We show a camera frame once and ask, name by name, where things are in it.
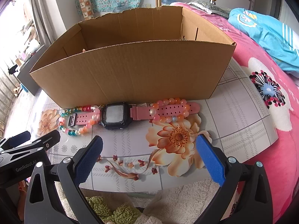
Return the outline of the pink strap digital watch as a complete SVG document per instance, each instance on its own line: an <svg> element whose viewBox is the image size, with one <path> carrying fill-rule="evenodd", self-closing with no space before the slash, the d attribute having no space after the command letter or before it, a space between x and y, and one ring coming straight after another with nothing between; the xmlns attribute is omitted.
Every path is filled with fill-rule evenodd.
<svg viewBox="0 0 299 224"><path fill-rule="evenodd" d="M59 127L68 135L76 136L95 124L100 124L107 130L116 130L126 128L132 121L154 120L168 123L182 121L199 111L198 103L179 98L159 100L144 107L125 102L102 107L91 105L64 110L59 118Z"/></svg>

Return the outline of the dark grey cabinet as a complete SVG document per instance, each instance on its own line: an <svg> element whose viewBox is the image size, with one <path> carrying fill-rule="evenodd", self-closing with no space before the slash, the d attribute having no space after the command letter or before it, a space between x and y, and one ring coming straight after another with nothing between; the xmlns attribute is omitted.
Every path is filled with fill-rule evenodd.
<svg viewBox="0 0 299 224"><path fill-rule="evenodd" d="M25 62L17 72L17 79L20 81L21 86L30 92L33 96L36 95L40 87L31 77L29 72L38 61L38 59L42 56L42 54L46 51L47 47L42 45L32 56L31 58Z"/></svg>

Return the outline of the green fluffy cloth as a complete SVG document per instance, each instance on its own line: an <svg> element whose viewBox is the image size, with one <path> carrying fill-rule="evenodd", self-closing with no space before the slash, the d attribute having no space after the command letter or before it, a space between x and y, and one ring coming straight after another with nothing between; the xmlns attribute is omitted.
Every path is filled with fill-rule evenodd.
<svg viewBox="0 0 299 224"><path fill-rule="evenodd" d="M128 203L111 210L101 196L86 197L86 200L97 216L105 223L135 223L141 216L141 212Z"/></svg>

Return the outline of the grey curtain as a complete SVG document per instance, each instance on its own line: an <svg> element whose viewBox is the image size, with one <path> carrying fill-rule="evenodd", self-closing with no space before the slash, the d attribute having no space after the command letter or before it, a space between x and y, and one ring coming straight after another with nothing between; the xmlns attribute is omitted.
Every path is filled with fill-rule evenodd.
<svg viewBox="0 0 299 224"><path fill-rule="evenodd" d="M29 3L41 45L48 48L55 41L55 35L46 10L46 0L29 0Z"/></svg>

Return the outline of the pink floral blanket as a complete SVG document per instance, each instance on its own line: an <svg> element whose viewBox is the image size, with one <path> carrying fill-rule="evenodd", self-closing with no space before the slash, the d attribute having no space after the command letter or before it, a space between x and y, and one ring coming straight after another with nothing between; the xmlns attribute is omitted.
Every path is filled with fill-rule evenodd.
<svg viewBox="0 0 299 224"><path fill-rule="evenodd" d="M265 31L259 26L267 15L236 8L232 17L225 19L208 14L186 3L175 2L174 6L184 7L226 33L236 43L233 57L250 77L252 87L258 90L270 112L278 139L256 157L265 165L273 201L274 222L284 221L298 191L298 86L276 64L252 35Z"/></svg>

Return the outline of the patterned gift roll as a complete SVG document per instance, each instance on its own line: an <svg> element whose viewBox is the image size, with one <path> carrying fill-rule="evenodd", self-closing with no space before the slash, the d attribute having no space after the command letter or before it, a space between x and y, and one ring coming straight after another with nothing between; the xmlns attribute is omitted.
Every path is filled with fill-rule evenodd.
<svg viewBox="0 0 299 224"><path fill-rule="evenodd" d="M93 7L91 0L78 0L83 17L85 20L90 20L94 18Z"/></svg>

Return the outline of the brown cardboard box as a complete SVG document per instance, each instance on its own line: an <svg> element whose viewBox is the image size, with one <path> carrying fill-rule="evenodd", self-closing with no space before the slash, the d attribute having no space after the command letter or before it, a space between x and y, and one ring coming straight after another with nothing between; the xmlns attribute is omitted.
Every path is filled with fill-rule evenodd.
<svg viewBox="0 0 299 224"><path fill-rule="evenodd" d="M207 99L235 48L187 8L137 8L75 24L30 75L62 108Z"/></svg>

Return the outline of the grey patterned pillow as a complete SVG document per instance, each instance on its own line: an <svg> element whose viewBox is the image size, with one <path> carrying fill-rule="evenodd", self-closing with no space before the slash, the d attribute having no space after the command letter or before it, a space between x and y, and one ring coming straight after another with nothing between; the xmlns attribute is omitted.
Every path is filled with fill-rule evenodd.
<svg viewBox="0 0 299 224"><path fill-rule="evenodd" d="M203 0L194 0L188 3L188 5L193 6L194 8L205 11L207 14L216 14L225 19L229 18L230 8L220 7L214 3L206 2Z"/></svg>

